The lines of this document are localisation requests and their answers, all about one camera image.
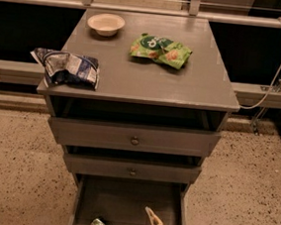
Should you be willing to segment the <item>round brass top knob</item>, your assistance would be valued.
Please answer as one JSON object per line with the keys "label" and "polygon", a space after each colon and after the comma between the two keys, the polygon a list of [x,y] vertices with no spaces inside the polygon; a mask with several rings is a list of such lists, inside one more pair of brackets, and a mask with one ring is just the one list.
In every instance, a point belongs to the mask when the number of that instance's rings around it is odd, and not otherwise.
{"label": "round brass top knob", "polygon": [[139,139],[137,137],[131,137],[131,143],[132,145],[138,145],[140,142],[139,142]]}

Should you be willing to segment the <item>green chip bag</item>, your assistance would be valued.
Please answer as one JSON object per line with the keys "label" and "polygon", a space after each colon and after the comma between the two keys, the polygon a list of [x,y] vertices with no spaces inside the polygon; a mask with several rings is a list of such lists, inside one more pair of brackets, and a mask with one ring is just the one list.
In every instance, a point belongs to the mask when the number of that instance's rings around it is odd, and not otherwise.
{"label": "green chip bag", "polygon": [[191,54],[192,51],[182,43],[145,33],[130,46],[130,56],[149,58],[174,69],[181,69]]}

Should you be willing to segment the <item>grey open bottom drawer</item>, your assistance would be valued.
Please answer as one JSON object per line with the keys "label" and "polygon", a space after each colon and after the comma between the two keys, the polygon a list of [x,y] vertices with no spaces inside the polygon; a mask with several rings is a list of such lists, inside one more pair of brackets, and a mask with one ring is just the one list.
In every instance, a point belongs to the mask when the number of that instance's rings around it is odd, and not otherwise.
{"label": "grey open bottom drawer", "polygon": [[164,225],[183,225],[184,196],[178,183],[88,175],[79,180],[68,225],[150,225],[149,207]]}

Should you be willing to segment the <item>grey top drawer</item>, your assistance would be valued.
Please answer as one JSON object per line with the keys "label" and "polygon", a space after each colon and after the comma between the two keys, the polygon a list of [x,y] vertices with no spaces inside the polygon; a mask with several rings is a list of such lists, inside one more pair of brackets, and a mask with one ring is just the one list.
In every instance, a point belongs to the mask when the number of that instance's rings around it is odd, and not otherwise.
{"label": "grey top drawer", "polygon": [[[61,145],[129,150],[190,157],[207,157],[221,135],[196,130],[171,129],[51,117],[49,126]],[[132,145],[131,137],[139,139]]]}

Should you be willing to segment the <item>grey wooden drawer cabinet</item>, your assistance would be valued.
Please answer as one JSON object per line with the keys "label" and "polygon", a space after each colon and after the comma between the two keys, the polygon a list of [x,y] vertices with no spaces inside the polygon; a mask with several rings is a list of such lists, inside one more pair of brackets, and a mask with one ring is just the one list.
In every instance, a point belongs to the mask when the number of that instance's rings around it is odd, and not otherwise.
{"label": "grey wooden drawer cabinet", "polygon": [[[229,114],[238,111],[239,105],[206,20],[124,11],[120,15],[126,22],[125,27],[115,37],[103,38],[87,25],[93,14],[92,10],[85,12],[64,47],[74,54],[99,60],[99,84],[91,89],[89,86],[40,83],[38,92],[47,101],[50,118],[220,134]],[[186,65],[175,70],[147,58],[130,56],[130,45],[143,33],[189,47],[192,54]],[[61,146],[67,155],[191,168],[201,168],[206,158]],[[178,183],[183,196],[192,183]]]}

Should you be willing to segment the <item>white bowl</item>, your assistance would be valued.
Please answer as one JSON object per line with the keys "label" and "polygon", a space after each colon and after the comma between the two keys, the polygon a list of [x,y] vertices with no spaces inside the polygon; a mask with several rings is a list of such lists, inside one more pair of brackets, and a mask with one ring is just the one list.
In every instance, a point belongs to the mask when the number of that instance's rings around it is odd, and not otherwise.
{"label": "white bowl", "polygon": [[103,37],[114,36],[126,22],[115,14],[97,14],[88,19],[87,25]]}

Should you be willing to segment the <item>grey middle drawer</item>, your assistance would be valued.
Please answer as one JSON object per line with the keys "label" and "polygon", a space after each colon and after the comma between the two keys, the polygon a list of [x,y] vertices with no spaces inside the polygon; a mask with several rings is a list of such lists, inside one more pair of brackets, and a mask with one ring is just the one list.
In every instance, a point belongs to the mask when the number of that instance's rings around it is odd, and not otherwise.
{"label": "grey middle drawer", "polygon": [[[126,178],[137,178],[157,181],[168,181],[178,183],[191,183],[195,181],[201,172],[200,167],[191,168],[180,165],[149,163],[139,161],[128,161],[99,158],[97,156],[87,157],[84,155],[63,156],[67,169],[75,173],[86,173],[96,176],[116,176]],[[129,175],[129,169],[137,171],[136,176]]]}

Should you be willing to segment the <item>blue white chip bag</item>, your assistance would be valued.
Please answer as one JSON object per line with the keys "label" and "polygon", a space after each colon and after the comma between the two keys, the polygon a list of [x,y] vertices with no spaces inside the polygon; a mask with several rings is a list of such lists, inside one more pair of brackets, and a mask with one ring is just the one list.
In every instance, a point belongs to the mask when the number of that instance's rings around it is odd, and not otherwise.
{"label": "blue white chip bag", "polygon": [[45,71],[45,83],[99,85],[99,61],[92,56],[82,56],[70,52],[35,48],[31,56]]}

